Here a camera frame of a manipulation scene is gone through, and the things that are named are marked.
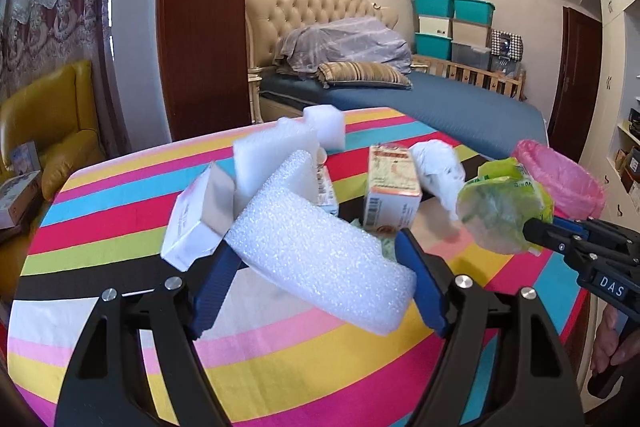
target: colorful tablecloth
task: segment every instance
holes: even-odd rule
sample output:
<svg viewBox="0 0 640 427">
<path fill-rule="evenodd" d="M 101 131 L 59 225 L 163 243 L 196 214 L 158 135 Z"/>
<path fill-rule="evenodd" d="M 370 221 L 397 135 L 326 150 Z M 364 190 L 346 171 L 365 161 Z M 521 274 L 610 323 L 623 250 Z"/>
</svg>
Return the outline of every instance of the colorful tablecloth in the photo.
<svg viewBox="0 0 640 427">
<path fill-rule="evenodd" d="M 473 151 L 397 111 L 349 111 L 347 150 L 327 165 L 341 208 L 364 195 L 371 144 L 410 146 L 438 138 L 456 147 L 468 175 Z M 8 340 L 11 377 L 27 402 L 53 425 L 65 367 L 97 296 L 160 282 L 157 255 L 178 193 L 208 162 L 233 174 L 231 144 L 252 126 L 169 144 L 83 169 L 69 179 L 39 229 L 13 305 Z M 575 274 L 558 254 L 501 256 L 482 250 L 462 230 L 428 245 L 457 273 L 494 290 L 533 285 L 562 336 L 580 304 Z M 465 420 L 477 416 L 495 340 L 487 338 Z M 176 423 L 151 336 L 145 365 L 158 412 Z M 196 343 L 207 376 L 232 422 L 242 427 L 402 426 L 437 361 L 441 340 L 412 304 L 398 331 L 378 337 L 328 315 L 258 277 L 236 275 L 218 320 Z"/>
</svg>

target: blue bed sheet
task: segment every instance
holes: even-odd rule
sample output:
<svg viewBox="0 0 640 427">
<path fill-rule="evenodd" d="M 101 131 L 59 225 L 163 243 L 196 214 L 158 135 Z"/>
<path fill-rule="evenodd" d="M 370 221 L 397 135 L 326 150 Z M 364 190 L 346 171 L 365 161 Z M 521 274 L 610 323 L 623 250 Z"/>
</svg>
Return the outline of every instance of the blue bed sheet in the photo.
<svg viewBox="0 0 640 427">
<path fill-rule="evenodd" d="M 297 108 L 321 103 L 340 110 L 391 107 L 488 158 L 510 156 L 522 139 L 547 143 L 542 114 L 528 103 L 432 74 L 408 76 L 414 89 L 324 89 L 315 80 L 274 74 L 262 80 L 260 95 Z"/>
</svg>

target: pink plastic bag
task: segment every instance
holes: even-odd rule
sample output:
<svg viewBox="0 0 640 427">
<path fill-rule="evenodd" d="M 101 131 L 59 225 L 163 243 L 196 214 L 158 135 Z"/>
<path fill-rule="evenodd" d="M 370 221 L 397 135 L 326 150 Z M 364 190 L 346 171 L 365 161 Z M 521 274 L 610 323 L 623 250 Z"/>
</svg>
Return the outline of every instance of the pink plastic bag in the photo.
<svg viewBox="0 0 640 427">
<path fill-rule="evenodd" d="M 600 217 L 606 202 L 604 191 L 577 163 L 534 140 L 519 141 L 513 156 L 569 219 Z"/>
</svg>

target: beige storage bin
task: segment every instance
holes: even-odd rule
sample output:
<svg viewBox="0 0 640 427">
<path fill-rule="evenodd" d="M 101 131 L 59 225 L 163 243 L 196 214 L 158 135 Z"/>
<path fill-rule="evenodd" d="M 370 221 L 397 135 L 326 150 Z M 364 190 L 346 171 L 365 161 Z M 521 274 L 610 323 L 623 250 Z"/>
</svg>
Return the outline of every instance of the beige storage bin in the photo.
<svg viewBox="0 0 640 427">
<path fill-rule="evenodd" d="M 453 40 L 475 48 L 486 48 L 491 36 L 491 26 L 453 19 Z"/>
<path fill-rule="evenodd" d="M 427 35 L 438 35 L 441 37 L 451 36 L 451 19 L 445 17 L 429 17 L 420 15 L 420 33 Z"/>
</svg>

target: metal screw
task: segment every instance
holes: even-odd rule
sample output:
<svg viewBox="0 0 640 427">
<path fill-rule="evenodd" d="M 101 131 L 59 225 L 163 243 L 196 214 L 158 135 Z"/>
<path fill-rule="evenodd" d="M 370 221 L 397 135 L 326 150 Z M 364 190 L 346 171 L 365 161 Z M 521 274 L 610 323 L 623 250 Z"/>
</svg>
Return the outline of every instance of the metal screw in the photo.
<svg viewBox="0 0 640 427">
<path fill-rule="evenodd" d="M 520 290 L 520 295 L 527 299 L 527 301 L 532 301 L 538 296 L 538 292 L 536 292 L 531 286 L 524 286 Z"/>
<path fill-rule="evenodd" d="M 102 300 L 105 302 L 113 301 L 113 299 L 117 296 L 118 292 L 116 292 L 115 288 L 107 288 L 104 292 L 102 292 Z"/>
<path fill-rule="evenodd" d="M 456 286 L 459 288 L 467 289 L 473 286 L 474 280 L 471 279 L 468 275 L 458 275 L 456 277 Z"/>
<path fill-rule="evenodd" d="M 179 277 L 169 277 L 164 281 L 164 287 L 168 290 L 177 290 L 180 286 L 182 286 L 182 279 Z"/>
</svg>

